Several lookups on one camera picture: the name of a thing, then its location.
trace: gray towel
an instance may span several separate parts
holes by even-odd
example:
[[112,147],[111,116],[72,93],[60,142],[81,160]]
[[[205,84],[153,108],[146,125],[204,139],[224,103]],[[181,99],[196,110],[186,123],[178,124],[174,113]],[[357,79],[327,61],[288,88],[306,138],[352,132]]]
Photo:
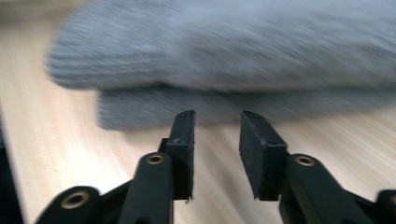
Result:
[[49,56],[67,88],[268,91],[396,83],[389,0],[92,0]]
[[107,129],[287,119],[396,99],[389,0],[91,0],[65,22],[49,73],[98,89]]
[[173,87],[102,91],[101,127],[131,130],[169,125],[180,111],[197,111],[197,123],[240,120],[250,110],[270,121],[323,116],[394,105],[396,88],[332,88],[303,91],[225,93]]

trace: wooden table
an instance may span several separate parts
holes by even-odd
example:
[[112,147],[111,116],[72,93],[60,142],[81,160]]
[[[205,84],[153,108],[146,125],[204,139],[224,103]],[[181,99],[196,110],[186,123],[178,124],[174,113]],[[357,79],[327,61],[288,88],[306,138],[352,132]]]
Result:
[[[107,192],[132,178],[138,159],[156,151],[170,130],[102,130],[94,91],[50,81],[45,53],[73,6],[0,10],[2,119],[26,223],[64,189],[86,185]],[[344,188],[374,200],[379,190],[396,189],[395,115],[390,105],[274,126],[291,153],[320,159]],[[277,203],[253,200],[238,141],[239,124],[196,127],[194,200],[176,202],[175,223],[281,223]]]

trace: black mechanical part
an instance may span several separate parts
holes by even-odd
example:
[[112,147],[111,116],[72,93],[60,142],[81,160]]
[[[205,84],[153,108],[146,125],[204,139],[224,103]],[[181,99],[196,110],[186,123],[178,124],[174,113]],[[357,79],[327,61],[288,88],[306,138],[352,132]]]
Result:
[[91,187],[73,187],[59,194],[41,215],[38,224],[97,223],[95,211],[100,201],[99,191]]
[[192,199],[194,175],[195,111],[185,111],[175,118],[169,138],[161,142],[159,152],[172,157],[174,167],[174,200]]
[[239,152],[254,198],[277,201],[288,145],[262,116],[243,111]]
[[120,214],[120,224],[173,223],[172,158],[150,153],[140,159]]
[[396,223],[396,190],[381,191],[372,203],[344,190],[319,160],[290,155],[262,116],[244,111],[241,122],[241,159],[254,197],[273,201],[281,194],[284,223]]
[[194,111],[178,114],[159,152],[140,159],[134,179],[102,196],[91,187],[67,189],[37,223],[173,223],[173,200],[192,198],[194,122]]

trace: metal screw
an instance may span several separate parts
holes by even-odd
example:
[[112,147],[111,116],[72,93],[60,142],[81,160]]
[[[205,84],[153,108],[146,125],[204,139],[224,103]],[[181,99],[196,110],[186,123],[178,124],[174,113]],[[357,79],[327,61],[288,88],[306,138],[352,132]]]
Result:
[[79,190],[65,197],[61,202],[61,207],[64,209],[73,209],[82,206],[88,201],[90,195],[85,190]]
[[297,161],[297,163],[299,163],[300,165],[303,165],[303,166],[315,165],[315,162],[311,158],[308,158],[305,156],[299,156],[295,160]]
[[160,164],[163,162],[164,158],[161,155],[152,155],[146,159],[146,162],[151,165]]

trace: wood grain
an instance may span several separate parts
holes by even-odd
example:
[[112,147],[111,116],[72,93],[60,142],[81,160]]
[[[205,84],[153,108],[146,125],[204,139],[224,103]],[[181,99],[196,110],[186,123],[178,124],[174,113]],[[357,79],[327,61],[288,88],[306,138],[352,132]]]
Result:
[[[106,192],[132,178],[138,159],[157,150],[170,130],[102,130],[94,91],[70,91],[50,81],[45,55],[76,6],[69,3],[13,8],[0,17],[2,119],[26,223],[64,189],[86,185]],[[343,187],[373,200],[381,189],[396,189],[395,115],[396,105],[390,105],[275,127],[291,153],[320,159]],[[176,202],[175,223],[281,223],[277,203],[253,200],[238,141],[239,124],[196,128],[194,200]]]

